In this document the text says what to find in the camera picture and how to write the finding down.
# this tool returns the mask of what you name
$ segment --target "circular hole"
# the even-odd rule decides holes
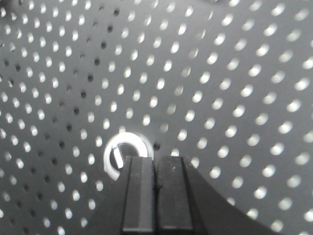
[[[60,147],[60,149],[64,149],[65,143],[64,142],[59,142],[59,147]]]
[[[79,115],[79,109],[78,108],[74,108],[74,114]]]
[[[28,233],[29,233],[29,229],[26,228],[26,227],[24,227],[24,228],[23,228],[23,232],[24,232],[25,234],[28,234]]]
[[[49,141],[51,139],[51,136],[49,134],[45,134],[45,140]]]
[[[105,49],[106,47],[107,47],[107,42],[103,41],[103,42],[101,43],[101,48],[102,48],[102,49]]]
[[[15,219],[10,218],[10,223],[11,223],[12,225],[15,225]]]
[[[113,14],[114,14],[114,16],[118,16],[119,15],[119,9],[118,8],[115,9]]]
[[[158,142],[155,142],[155,143],[153,144],[153,149],[154,149],[154,151],[159,151],[159,150],[160,150],[160,147],[161,147],[161,144],[158,143]]]
[[[73,70],[73,77],[78,77],[78,70]]]
[[[88,82],[92,82],[93,81],[93,75],[92,74],[88,75],[87,81]]]
[[[82,99],[85,99],[86,96],[87,96],[87,93],[86,93],[85,91],[82,91],[82,92],[80,93],[80,96],[81,96]]]
[[[17,201],[16,206],[20,209],[20,208],[22,208],[22,203],[20,201]]]
[[[52,119],[52,124],[55,125],[57,122],[58,122],[58,119],[54,117],[54,118]]]
[[[43,154],[42,151],[38,151],[38,152],[37,152],[37,155],[38,155],[39,158],[42,158],[44,154]]]
[[[67,86],[67,92],[71,92],[72,91],[72,87],[70,85]]]
[[[53,165],[57,165],[58,164],[58,160],[56,160],[56,158],[52,159],[51,162],[52,162]]]
[[[36,169],[35,169],[35,168],[31,168],[30,173],[31,173],[32,175],[36,174]]]
[[[19,64],[15,65],[15,69],[17,72],[19,72],[21,70],[21,66]]]
[[[38,198],[39,201],[41,201],[44,198],[44,196],[41,194],[41,192],[39,192],[37,194],[37,198]]]
[[[45,176],[45,182],[49,183],[50,182],[50,177],[48,175]]]
[[[24,190],[25,190],[25,192],[28,192],[29,191],[29,186],[28,185],[24,185]]]
[[[65,103],[64,103],[63,101],[61,101],[61,102],[59,103],[59,106],[60,106],[60,109],[62,109],[62,108],[64,108]]]
[[[30,210],[29,213],[31,217],[36,217],[36,212],[34,212],[33,210]]]
[[[69,125],[67,125],[67,131],[68,132],[71,132],[72,131],[72,126],[69,124]]]
[[[109,25],[109,26],[108,26],[108,32],[111,33],[112,31],[113,31],[113,26],[112,26],[112,25]]]
[[[99,66],[99,64],[100,64],[100,59],[99,59],[99,58],[96,58],[96,59],[94,60],[94,65],[95,65],[95,66]]]

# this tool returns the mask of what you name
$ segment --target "perforated surface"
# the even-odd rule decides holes
[[[274,231],[313,234],[313,4],[0,3],[0,228],[76,234],[119,131]]]

